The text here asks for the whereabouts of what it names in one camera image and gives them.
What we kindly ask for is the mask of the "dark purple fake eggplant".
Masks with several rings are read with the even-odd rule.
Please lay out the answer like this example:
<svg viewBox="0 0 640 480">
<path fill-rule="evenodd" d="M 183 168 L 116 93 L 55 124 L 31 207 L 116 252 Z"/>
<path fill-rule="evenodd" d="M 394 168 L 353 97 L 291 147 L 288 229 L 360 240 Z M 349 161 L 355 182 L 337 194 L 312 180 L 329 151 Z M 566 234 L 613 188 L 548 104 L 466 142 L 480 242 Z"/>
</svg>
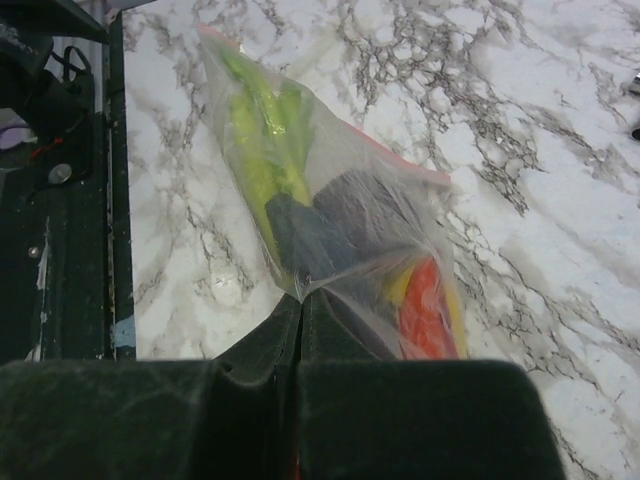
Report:
<svg viewBox="0 0 640 480">
<path fill-rule="evenodd" d="M 404 191 L 379 176 L 349 170 L 304 206 L 283 194 L 267 204 L 278 235 L 288 293 L 304 300 L 321 285 L 361 272 L 410 248 L 419 216 Z"/>
</svg>

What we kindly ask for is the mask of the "green fake lettuce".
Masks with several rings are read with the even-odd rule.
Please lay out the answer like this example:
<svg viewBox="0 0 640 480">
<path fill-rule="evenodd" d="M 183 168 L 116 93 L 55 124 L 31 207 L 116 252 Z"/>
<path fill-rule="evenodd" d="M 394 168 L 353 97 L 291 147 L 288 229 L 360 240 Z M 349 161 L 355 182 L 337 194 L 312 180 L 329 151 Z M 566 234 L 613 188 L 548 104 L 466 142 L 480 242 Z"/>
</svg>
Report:
<svg viewBox="0 0 640 480">
<path fill-rule="evenodd" d="M 224 50 L 221 59 L 239 86 L 228 109 L 235 150 L 231 169 L 266 251 L 280 268 L 280 242 L 267 204 L 280 194 L 304 206 L 311 204 L 305 169 L 315 137 L 313 95 L 241 53 Z"/>
</svg>

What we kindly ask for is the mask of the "blue tape piece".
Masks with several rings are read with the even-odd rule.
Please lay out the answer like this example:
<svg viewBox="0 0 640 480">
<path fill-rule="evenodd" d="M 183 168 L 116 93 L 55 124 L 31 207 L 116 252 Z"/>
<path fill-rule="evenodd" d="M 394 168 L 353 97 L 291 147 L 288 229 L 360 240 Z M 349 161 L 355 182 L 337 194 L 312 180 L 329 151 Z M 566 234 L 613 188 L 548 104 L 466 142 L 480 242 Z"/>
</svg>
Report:
<svg viewBox="0 0 640 480">
<path fill-rule="evenodd" d="M 116 322 L 112 330 L 114 347 L 118 348 L 135 348 L 136 347 L 136 331 L 135 319 L 128 317 Z"/>
</svg>

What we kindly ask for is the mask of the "chrome metal faucet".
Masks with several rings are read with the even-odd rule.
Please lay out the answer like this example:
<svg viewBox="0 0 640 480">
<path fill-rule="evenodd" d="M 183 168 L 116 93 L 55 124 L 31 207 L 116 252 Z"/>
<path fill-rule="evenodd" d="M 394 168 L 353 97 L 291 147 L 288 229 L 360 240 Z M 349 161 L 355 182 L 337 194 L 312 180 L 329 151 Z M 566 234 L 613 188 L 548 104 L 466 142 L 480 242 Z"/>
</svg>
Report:
<svg viewBox="0 0 640 480">
<path fill-rule="evenodd" d="M 623 85 L 623 88 L 627 95 L 629 95 L 636 102 L 640 100 L 640 73 L 636 73 L 633 79 Z M 633 141 L 639 142 L 640 124 L 639 120 L 636 120 L 630 128 L 630 137 Z"/>
</svg>

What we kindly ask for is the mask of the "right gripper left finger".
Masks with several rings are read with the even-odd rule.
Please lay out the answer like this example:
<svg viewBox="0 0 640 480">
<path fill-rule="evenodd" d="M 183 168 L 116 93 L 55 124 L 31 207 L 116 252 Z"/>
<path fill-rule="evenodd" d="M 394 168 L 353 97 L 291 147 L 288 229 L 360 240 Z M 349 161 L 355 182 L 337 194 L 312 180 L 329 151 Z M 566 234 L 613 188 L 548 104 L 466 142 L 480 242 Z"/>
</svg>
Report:
<svg viewBox="0 0 640 480">
<path fill-rule="evenodd" d="M 5 479 L 292 479 L 300 304 L 212 360 L 12 362 Z"/>
</svg>

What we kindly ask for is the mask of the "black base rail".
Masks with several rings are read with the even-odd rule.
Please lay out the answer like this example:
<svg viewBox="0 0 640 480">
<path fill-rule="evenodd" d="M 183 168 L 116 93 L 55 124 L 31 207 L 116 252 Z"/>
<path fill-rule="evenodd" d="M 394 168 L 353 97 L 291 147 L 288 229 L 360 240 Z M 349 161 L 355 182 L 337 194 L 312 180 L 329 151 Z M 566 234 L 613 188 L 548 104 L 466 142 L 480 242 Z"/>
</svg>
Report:
<svg viewBox="0 0 640 480">
<path fill-rule="evenodd" d="M 122 15 L 1 5 L 1 360 L 111 359 L 133 306 Z"/>
</svg>

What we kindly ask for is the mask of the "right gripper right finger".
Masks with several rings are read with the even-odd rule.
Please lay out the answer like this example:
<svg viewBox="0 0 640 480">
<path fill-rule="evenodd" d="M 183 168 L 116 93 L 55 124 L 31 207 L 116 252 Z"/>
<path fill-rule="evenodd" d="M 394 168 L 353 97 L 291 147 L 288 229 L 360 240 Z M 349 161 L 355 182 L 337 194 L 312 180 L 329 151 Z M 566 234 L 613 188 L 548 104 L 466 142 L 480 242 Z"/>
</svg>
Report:
<svg viewBox="0 0 640 480">
<path fill-rule="evenodd" d="M 304 479 L 559 479 L 525 371 L 496 360 L 383 361 L 306 299 L 297 369 Z"/>
</svg>

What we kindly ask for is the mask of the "clear zip top bag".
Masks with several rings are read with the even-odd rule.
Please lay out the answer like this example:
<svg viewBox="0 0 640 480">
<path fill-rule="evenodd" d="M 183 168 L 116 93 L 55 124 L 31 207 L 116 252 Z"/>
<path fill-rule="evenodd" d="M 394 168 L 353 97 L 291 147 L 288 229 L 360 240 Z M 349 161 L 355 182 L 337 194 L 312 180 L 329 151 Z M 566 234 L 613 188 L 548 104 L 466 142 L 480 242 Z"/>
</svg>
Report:
<svg viewBox="0 0 640 480">
<path fill-rule="evenodd" d="M 302 303 L 319 300 L 380 358 L 465 358 L 436 220 L 450 178 L 394 154 L 213 28 L 198 37 L 212 131 L 274 282 Z"/>
</svg>

